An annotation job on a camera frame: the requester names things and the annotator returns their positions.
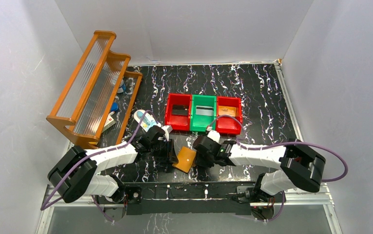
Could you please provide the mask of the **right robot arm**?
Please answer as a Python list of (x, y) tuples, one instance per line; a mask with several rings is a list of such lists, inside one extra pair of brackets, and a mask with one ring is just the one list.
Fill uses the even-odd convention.
[(260, 175), (255, 183), (254, 195), (261, 202), (293, 188), (317, 193), (326, 163), (321, 154), (298, 140), (265, 146), (235, 140), (218, 143), (209, 136), (199, 136), (193, 148), (206, 166), (253, 165), (273, 168), (274, 172)]

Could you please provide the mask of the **orange leather card holder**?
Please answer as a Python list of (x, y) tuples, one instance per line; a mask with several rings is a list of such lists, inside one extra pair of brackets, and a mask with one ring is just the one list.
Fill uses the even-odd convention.
[(177, 155), (178, 162), (172, 166), (184, 173), (188, 173), (192, 168), (196, 158), (196, 151), (187, 147), (182, 147)]

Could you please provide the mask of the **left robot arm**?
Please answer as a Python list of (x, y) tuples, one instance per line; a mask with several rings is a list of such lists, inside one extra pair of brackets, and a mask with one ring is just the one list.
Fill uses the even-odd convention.
[(116, 146), (85, 150), (73, 146), (49, 171), (47, 178), (65, 203), (83, 195), (104, 196), (113, 203), (129, 198), (127, 186), (115, 175), (101, 175), (102, 171), (120, 165), (132, 164), (152, 156), (163, 163), (172, 163), (173, 141), (169, 139), (172, 127), (152, 126), (145, 134), (132, 136)]

